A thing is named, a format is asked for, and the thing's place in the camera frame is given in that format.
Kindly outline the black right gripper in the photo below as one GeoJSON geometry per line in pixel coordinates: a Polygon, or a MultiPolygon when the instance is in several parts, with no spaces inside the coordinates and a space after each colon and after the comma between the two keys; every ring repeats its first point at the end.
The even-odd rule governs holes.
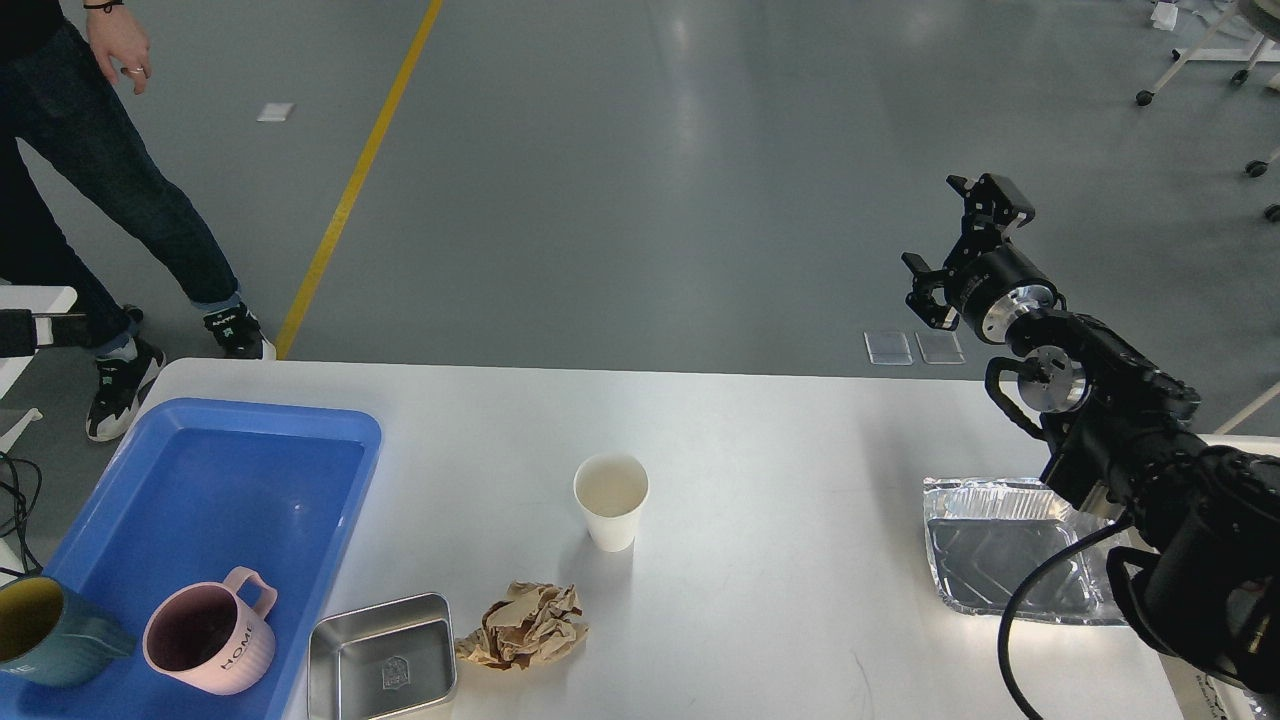
{"type": "Polygon", "coordinates": [[[963,234],[942,269],[918,254],[901,254],[911,273],[905,302],[932,329],[956,331],[961,318],[983,342],[1004,345],[1021,314],[1059,304],[1055,284],[1007,241],[1036,218],[1036,209],[1004,176],[951,174],[946,183],[963,199],[963,234]],[[946,301],[934,297],[937,290],[946,301]]]}

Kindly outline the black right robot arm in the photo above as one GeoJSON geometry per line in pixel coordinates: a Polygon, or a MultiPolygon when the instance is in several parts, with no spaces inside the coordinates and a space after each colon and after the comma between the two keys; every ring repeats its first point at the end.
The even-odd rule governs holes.
{"type": "Polygon", "coordinates": [[[1009,634],[1024,597],[1055,565],[1121,530],[1106,570],[1126,624],[1152,650],[1256,694],[1277,694],[1277,459],[1210,445],[1189,428],[1194,388],[1158,369],[1101,320],[1068,309],[1055,283],[1011,241],[1034,208],[1006,177],[950,176],[961,234],[934,269],[905,252],[906,305],[931,328],[968,325],[1010,355],[986,368],[1005,416],[1043,441],[1041,480],[1110,525],[1038,566],[1014,592],[998,630],[998,665],[1012,678],[1009,634]]]}

